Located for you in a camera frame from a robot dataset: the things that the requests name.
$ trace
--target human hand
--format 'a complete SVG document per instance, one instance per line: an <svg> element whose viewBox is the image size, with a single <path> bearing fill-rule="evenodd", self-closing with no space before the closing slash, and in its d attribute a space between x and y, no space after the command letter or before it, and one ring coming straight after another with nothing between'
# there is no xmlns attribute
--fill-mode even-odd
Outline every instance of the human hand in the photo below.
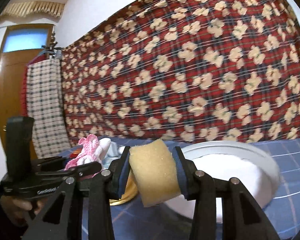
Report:
<svg viewBox="0 0 300 240"><path fill-rule="evenodd" d="M37 201L37 207L34 210L35 215L40 212L46 201L47 198L43 198ZM24 213L32 210L33 208L30 201L14 198L11 196L2 196L0 198L0 204L11 222L18 226L25 225L26 221Z"/></svg>

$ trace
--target frosted glass pane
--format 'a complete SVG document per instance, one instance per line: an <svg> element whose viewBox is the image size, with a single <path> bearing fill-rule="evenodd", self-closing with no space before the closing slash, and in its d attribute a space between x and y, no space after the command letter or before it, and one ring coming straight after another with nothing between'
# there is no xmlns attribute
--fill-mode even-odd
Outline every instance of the frosted glass pane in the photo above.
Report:
<svg viewBox="0 0 300 240"><path fill-rule="evenodd" d="M23 49L40 49L46 44L47 29L21 29L10 31L3 47L3 52Z"/></svg>

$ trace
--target gold plate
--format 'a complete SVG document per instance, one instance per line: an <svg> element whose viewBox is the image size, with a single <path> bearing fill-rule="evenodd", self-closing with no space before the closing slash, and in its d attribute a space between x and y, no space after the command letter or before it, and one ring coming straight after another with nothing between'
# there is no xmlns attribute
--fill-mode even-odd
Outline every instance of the gold plate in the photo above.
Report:
<svg viewBox="0 0 300 240"><path fill-rule="evenodd" d="M134 182L133 176L129 174L126 191L119 200L110 199L110 206L121 205L133 199L138 194L137 185Z"/></svg>

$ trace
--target white plate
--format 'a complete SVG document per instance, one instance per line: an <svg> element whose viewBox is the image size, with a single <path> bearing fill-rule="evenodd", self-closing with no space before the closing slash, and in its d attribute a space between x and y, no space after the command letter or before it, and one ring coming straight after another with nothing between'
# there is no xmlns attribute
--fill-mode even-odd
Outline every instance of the white plate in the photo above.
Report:
<svg viewBox="0 0 300 240"><path fill-rule="evenodd" d="M279 167L266 152L249 144L232 141L197 143L184 147L186 159L192 160L198 170L213 178L229 180L237 177L261 207L267 205L278 189ZM181 195L165 204L175 212L193 218L195 201L186 201ZM217 222L222 222L221 199L216 200Z"/></svg>

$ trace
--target blue plaid tablecloth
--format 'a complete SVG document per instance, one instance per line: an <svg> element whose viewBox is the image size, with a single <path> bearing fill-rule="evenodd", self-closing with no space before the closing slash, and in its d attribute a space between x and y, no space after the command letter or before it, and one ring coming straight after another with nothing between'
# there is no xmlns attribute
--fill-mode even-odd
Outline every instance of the blue plaid tablecloth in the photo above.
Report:
<svg viewBox="0 0 300 240"><path fill-rule="evenodd" d="M144 145L151 140L111 138L118 146ZM169 150L190 144L165 141ZM300 139L254 143L256 147L271 155L280 168L281 184L273 200L264 212L277 230L281 239L294 237L300 230ZM88 239L88 201L85 200L82 219L82 239ZM137 196L132 201L111 207L111 216L116 240L187 240L190 221L164 204L144 208ZM222 225L217 228L221 239Z"/></svg>

